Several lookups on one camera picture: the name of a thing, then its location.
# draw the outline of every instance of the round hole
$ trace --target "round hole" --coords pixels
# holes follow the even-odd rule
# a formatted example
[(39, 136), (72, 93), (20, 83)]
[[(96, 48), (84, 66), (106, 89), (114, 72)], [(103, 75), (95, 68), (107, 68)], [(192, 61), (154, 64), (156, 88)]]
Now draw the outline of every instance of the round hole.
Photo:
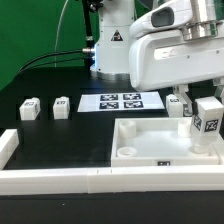
[(117, 150), (118, 157), (135, 157), (137, 155), (137, 150), (132, 147), (122, 147)]

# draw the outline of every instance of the white tray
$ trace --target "white tray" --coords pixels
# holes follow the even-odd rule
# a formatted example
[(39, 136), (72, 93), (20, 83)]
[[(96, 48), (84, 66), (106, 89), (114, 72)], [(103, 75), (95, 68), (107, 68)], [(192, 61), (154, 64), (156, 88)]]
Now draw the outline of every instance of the white tray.
[[(209, 145), (209, 153), (192, 153), (194, 139), (178, 135), (178, 122), (191, 118), (116, 119), (111, 154), (112, 167), (127, 166), (186, 166), (222, 164), (224, 141), (218, 136)], [(134, 122), (136, 135), (122, 137), (121, 122)]]

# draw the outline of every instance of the white cable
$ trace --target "white cable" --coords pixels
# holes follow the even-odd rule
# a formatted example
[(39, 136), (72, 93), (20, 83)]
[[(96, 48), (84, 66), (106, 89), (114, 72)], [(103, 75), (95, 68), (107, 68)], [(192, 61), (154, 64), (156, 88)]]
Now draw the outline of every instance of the white cable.
[(64, 15), (65, 15), (66, 8), (68, 6), (68, 2), (69, 2), (69, 0), (65, 1), (65, 4), (64, 4), (63, 9), (61, 11), (60, 19), (59, 19), (59, 22), (58, 22), (57, 36), (56, 36), (56, 41), (55, 41), (55, 46), (54, 46), (54, 51), (55, 52), (57, 52), (57, 49), (58, 49), (58, 41), (59, 41), (59, 35), (60, 35), (60, 32), (61, 32), (61, 24), (62, 24)]

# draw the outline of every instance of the white robot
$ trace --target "white robot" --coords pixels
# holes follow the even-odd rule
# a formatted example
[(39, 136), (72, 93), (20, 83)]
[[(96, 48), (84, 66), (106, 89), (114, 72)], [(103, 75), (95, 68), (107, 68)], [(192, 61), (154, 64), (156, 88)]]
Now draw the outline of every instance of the white robot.
[(223, 98), (224, 25), (218, 21), (215, 1), (139, 1), (155, 9), (135, 22), (134, 0), (100, 1), (92, 75), (130, 77), (138, 91), (174, 87), (187, 105), (185, 115), (192, 114), (188, 83), (213, 79), (216, 95)]

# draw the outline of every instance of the white cylinder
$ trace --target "white cylinder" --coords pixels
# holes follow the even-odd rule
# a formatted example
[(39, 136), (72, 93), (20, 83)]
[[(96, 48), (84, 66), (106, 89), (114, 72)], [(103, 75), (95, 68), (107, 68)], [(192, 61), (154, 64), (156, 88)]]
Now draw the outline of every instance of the white cylinder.
[(178, 135), (183, 138), (190, 137), (191, 129), (191, 120), (190, 119), (181, 119), (178, 122)]
[(134, 138), (136, 136), (136, 122), (131, 120), (121, 121), (119, 132), (121, 138)]
[(208, 156), (209, 155), (209, 145), (195, 144), (192, 148), (192, 152), (195, 154), (198, 154), (198, 155)]
[(118, 157), (135, 157), (137, 155), (137, 150), (132, 147), (122, 147), (117, 150)]

